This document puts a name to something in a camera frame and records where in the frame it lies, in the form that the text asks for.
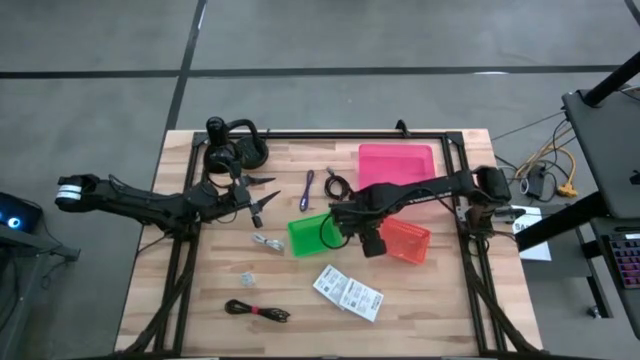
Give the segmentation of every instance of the white card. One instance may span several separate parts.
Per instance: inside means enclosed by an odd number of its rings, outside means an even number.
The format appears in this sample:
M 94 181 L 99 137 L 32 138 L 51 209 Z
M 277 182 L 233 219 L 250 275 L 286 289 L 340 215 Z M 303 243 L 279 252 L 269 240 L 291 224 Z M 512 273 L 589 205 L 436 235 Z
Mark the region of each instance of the white card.
M 374 322 L 383 298 L 384 295 L 381 293 L 356 280 L 349 279 L 347 289 L 342 294 L 342 299 L 340 299 L 340 305 Z
M 348 282 L 348 277 L 344 276 L 333 266 L 327 265 L 322 274 L 316 279 L 316 282 L 313 283 L 313 287 L 329 299 L 329 301 L 344 310 L 344 308 L 340 306 L 340 298 L 342 298 L 342 293 L 347 287 Z
M 513 223 L 513 233 L 517 234 L 520 231 L 528 228 L 529 226 L 542 220 L 542 214 L 540 208 L 529 206 L 517 206 L 511 205 L 514 209 L 523 209 L 525 214 L 516 219 Z M 551 252 L 549 251 L 549 244 L 547 242 L 540 243 L 530 249 L 527 249 L 520 253 L 520 258 L 524 260 L 542 260 L 551 261 Z

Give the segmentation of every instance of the small white object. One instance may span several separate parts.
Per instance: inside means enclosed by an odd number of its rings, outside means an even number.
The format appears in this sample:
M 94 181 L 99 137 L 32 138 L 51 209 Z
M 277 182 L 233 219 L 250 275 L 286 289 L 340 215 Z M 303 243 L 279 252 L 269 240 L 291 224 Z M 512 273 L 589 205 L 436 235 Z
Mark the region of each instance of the small white object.
M 540 208 L 529 207 L 529 206 L 517 206 L 517 205 L 511 205 L 511 207 L 514 209 L 522 209 L 526 211 L 524 215 L 520 216 L 519 218 L 516 219 L 516 221 L 513 222 L 514 234 L 517 234 L 520 231 L 542 220 L 542 214 L 540 213 Z M 545 241 L 530 249 L 522 251 L 520 253 L 520 258 L 524 260 L 551 261 L 551 252 L 549 251 L 549 244 L 547 244 L 547 242 Z
M 56 195 L 56 199 L 58 198 L 80 200 L 82 198 L 82 195 L 70 191 L 59 191 Z
M 62 185 L 58 189 L 57 198 L 80 200 L 82 198 L 82 188 L 77 185 Z
M 251 235 L 251 239 L 258 244 L 267 245 L 274 250 L 284 251 L 284 244 L 280 242 L 280 240 L 269 240 L 266 237 L 262 236 L 262 234 L 258 233 L 253 233 L 253 235 Z
M 349 279 L 347 288 L 340 299 L 340 306 L 374 322 L 382 304 L 382 299 L 384 299 L 384 295 L 378 291 L 354 279 Z
M 245 287 L 250 287 L 256 284 L 255 280 L 253 279 L 253 274 L 251 274 L 250 272 L 242 273 L 240 277 L 242 279 L 242 285 Z
M 344 308 L 340 306 L 340 298 L 342 298 L 348 282 L 348 277 L 344 276 L 333 266 L 327 265 L 316 279 L 316 282 L 313 283 L 313 287 L 329 299 L 329 301 L 344 310 Z

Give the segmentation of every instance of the keyboard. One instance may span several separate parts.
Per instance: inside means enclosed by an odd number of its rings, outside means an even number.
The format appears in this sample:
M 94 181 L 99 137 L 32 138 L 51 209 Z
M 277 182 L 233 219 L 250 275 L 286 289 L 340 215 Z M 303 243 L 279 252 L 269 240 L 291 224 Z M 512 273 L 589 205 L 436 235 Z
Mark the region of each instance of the keyboard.
M 640 239 L 614 235 L 609 241 L 625 289 L 640 289 Z

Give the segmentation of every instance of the white sign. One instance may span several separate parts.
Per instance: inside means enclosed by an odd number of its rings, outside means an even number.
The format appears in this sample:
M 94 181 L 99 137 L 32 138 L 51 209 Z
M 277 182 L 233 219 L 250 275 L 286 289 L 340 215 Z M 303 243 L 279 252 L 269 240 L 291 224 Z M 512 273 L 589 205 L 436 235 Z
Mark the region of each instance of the white sign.
M 517 234 L 520 231 L 528 228 L 529 226 L 537 223 L 542 220 L 542 214 L 540 213 L 540 208 L 529 207 L 529 206 L 517 206 L 511 205 L 514 209 L 523 209 L 526 213 L 513 223 L 513 233 Z M 547 242 L 543 242 L 538 244 L 530 249 L 520 252 L 520 258 L 524 260 L 541 260 L 541 261 L 551 261 L 551 252 L 549 251 L 549 244 Z

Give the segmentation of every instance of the yellow cable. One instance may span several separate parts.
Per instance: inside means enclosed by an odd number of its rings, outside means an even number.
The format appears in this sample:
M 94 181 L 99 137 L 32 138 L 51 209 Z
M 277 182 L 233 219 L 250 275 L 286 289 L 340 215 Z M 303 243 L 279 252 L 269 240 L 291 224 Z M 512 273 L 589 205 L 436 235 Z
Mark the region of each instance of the yellow cable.
M 575 174 L 576 174 L 576 159 L 573 156 L 573 154 L 571 154 L 567 149 L 565 149 L 565 148 L 555 148 L 554 149 L 554 146 L 553 146 L 554 142 L 557 142 L 558 139 L 563 137 L 569 131 L 571 131 L 571 128 L 568 128 L 568 129 L 564 130 L 563 132 L 558 134 L 555 137 L 555 139 L 549 140 L 548 142 L 543 144 L 540 147 L 540 149 L 538 149 L 538 151 L 536 151 L 534 154 L 529 156 L 527 161 L 525 161 L 524 164 L 522 164 L 522 166 L 520 166 L 516 170 L 514 178 L 516 178 L 516 179 L 522 178 L 523 174 L 527 174 L 533 168 L 533 166 L 540 159 L 542 159 L 544 156 L 549 155 L 550 153 L 552 153 L 554 151 L 559 151 L 559 152 L 567 155 L 567 157 L 569 157 L 569 160 L 571 160 L 571 172 L 569 173 L 569 177 L 567 179 L 567 182 L 564 183 L 563 185 L 558 186 L 557 193 L 558 193 L 558 195 L 565 196 L 565 197 L 575 197 L 575 196 L 577 196 L 578 192 L 573 188 L 573 178 L 575 177 Z

